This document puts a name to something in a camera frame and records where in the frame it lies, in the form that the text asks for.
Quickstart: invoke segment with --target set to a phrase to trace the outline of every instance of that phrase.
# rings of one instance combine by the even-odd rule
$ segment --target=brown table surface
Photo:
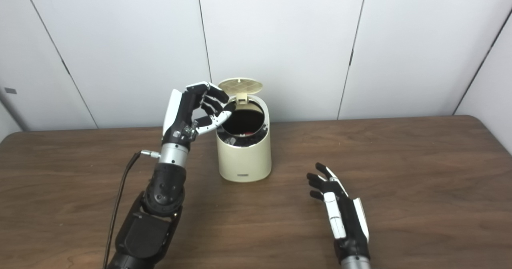
[[[122,171],[159,150],[161,129],[19,132],[0,145],[0,267],[101,266]],[[328,165],[370,228],[381,269],[512,267],[512,158],[468,116],[274,123],[272,173],[232,183],[214,134],[192,144],[184,213],[156,268],[337,268],[324,205],[306,172]],[[116,232],[152,174],[142,156]]]

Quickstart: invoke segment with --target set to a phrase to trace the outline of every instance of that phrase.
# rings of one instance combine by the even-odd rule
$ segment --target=trash can opening
[[[222,127],[234,136],[250,136],[263,126],[265,115],[262,112],[261,107],[252,101],[247,105],[237,105]]]

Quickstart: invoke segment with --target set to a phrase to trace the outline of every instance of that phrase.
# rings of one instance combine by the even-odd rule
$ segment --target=robotic arm
[[[161,152],[141,151],[158,158],[158,163],[117,234],[116,253],[107,269],[153,269],[165,256],[183,209],[190,143],[231,116],[235,106],[225,105],[228,101],[225,92],[208,82],[189,85],[183,93],[172,91]],[[208,116],[192,120],[192,112],[198,108]]]
[[[316,164],[325,178],[308,173],[310,195],[325,203],[334,235],[334,251],[343,269],[371,269],[369,232],[359,198],[351,199],[338,177],[325,165]]]

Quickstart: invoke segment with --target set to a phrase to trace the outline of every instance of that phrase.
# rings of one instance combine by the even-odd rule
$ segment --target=cream trash can
[[[254,182],[270,174],[270,120],[262,99],[252,95],[263,85],[248,78],[226,79],[219,84],[234,95],[231,117],[216,130],[219,172],[233,182]]]

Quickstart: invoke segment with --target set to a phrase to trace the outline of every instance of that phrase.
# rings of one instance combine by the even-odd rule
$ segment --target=white wall panel
[[[340,119],[452,114],[512,0],[365,0]]]
[[[20,131],[18,123],[14,121],[11,114],[7,112],[4,105],[0,102],[0,143],[9,134]]]
[[[198,0],[33,0],[99,127],[161,125],[210,80]]]
[[[503,28],[456,114],[470,114],[512,153],[512,19]]]
[[[28,130],[96,128],[30,0],[0,0],[0,94]]]
[[[249,77],[272,121],[336,119],[362,0],[201,0],[214,83]]]

